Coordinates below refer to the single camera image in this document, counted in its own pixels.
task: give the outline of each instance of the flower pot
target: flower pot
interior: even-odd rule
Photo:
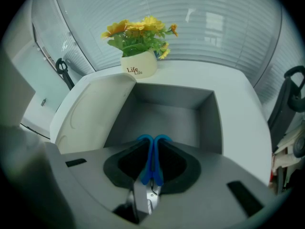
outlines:
[[[122,57],[123,72],[131,74],[134,78],[152,76],[157,71],[157,59],[152,49],[140,54]]]

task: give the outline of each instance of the rectangular opening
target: rectangular opening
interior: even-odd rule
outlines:
[[[104,147],[164,134],[174,142],[222,153],[221,122],[213,91],[137,83]]]

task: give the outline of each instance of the yellow flower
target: yellow flower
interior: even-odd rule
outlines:
[[[171,27],[170,27],[171,31],[176,35],[178,36],[178,33],[176,32],[176,29],[177,29],[177,24],[172,24]]]
[[[170,49],[166,49],[166,51],[164,51],[162,53],[162,55],[159,57],[159,59],[164,59],[170,52],[171,52]]]
[[[114,34],[123,32],[126,30],[126,23],[128,23],[128,20],[123,20],[120,23],[113,23],[110,26],[107,26],[106,32],[101,34],[102,38],[112,37]]]
[[[154,31],[155,29],[160,31],[164,28],[165,24],[162,21],[157,20],[155,17],[145,17],[142,21],[146,24],[147,31]]]
[[[131,31],[141,31],[145,28],[144,22],[126,23],[126,29]]]
[[[166,50],[166,49],[168,48],[168,46],[169,46],[169,43],[166,42],[166,43],[161,47],[161,50],[162,50],[162,51],[163,51],[163,50]]]

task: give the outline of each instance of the white panel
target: white panel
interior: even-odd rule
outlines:
[[[33,0],[32,21],[54,61],[63,58],[80,75],[94,72],[65,24],[55,0]]]
[[[209,61],[244,72],[255,84],[279,33],[277,0],[57,0],[82,51],[96,70],[119,65],[121,51],[100,39],[107,25],[152,15],[179,37],[168,36],[167,59]]]
[[[276,50],[268,69],[255,86],[255,91],[263,103],[266,118],[269,118],[273,110],[279,90],[284,82],[284,73],[297,65],[305,66],[305,46],[294,22],[287,11],[283,9],[281,33]],[[299,85],[303,77],[298,73],[292,79]]]

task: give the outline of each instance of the white counter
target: white counter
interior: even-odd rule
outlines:
[[[56,142],[66,115],[86,86],[94,79],[117,73],[122,73],[120,66],[82,77],[51,123],[52,142]],[[136,81],[214,91],[221,118],[223,155],[268,184],[272,157],[269,128],[259,99],[242,72],[206,62],[161,61],[155,75]]]

